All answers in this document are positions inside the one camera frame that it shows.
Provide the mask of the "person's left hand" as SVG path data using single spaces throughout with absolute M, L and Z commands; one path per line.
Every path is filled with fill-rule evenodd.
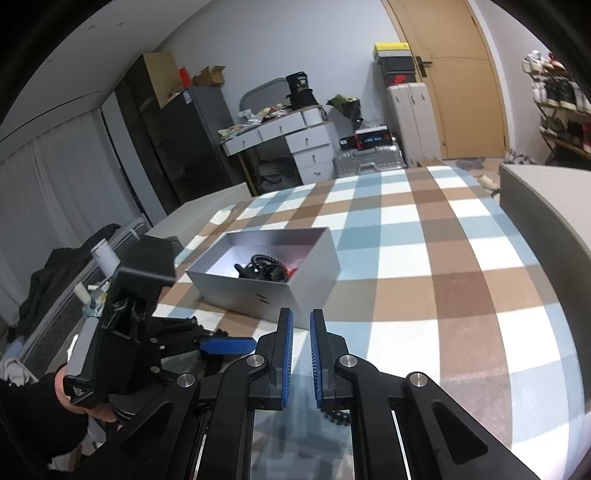
M 70 397 L 65 393 L 63 380 L 65 377 L 66 367 L 61 367 L 56 373 L 54 378 L 54 389 L 56 397 L 59 403 L 70 413 L 76 415 L 86 415 L 93 419 L 103 422 L 109 427 L 114 427 L 116 430 L 122 427 L 122 424 L 116 418 L 114 411 L 110 404 L 99 403 L 95 407 L 87 409 L 77 405 L 74 405 Z

